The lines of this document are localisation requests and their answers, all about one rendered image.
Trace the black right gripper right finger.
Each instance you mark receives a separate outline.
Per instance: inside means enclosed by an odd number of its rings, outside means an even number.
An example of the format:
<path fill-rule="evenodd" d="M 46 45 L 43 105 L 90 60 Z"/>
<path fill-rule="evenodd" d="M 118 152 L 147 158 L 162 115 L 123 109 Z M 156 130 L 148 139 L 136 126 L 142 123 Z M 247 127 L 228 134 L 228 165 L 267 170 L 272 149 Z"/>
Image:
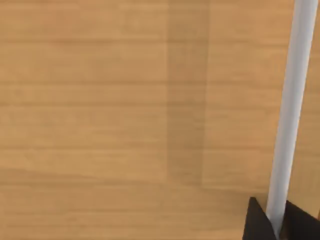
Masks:
<path fill-rule="evenodd" d="M 281 240 L 320 240 L 320 220 L 286 201 Z"/>

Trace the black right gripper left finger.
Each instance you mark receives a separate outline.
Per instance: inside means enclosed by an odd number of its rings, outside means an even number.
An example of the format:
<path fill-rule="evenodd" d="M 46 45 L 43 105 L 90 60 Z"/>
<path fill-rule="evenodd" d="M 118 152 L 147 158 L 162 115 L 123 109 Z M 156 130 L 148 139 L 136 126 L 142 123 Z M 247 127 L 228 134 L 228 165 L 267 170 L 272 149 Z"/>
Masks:
<path fill-rule="evenodd" d="M 242 240 L 277 240 L 271 222 L 255 197 L 248 201 Z"/>

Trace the long metal handle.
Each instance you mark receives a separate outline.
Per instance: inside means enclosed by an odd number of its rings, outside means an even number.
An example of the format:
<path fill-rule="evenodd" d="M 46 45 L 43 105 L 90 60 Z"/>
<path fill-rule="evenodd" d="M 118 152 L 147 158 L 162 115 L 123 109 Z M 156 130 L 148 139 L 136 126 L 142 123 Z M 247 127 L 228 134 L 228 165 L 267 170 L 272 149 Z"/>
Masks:
<path fill-rule="evenodd" d="M 296 149 L 319 0 L 294 0 L 291 32 L 266 204 L 280 239 Z"/>

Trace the wooden door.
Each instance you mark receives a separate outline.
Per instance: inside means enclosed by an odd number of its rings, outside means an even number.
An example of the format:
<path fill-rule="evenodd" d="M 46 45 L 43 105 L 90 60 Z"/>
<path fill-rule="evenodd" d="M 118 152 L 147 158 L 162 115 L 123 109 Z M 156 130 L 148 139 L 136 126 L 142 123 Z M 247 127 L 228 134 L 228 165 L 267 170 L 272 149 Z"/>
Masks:
<path fill-rule="evenodd" d="M 242 240 L 295 0 L 0 0 L 0 240 Z"/>

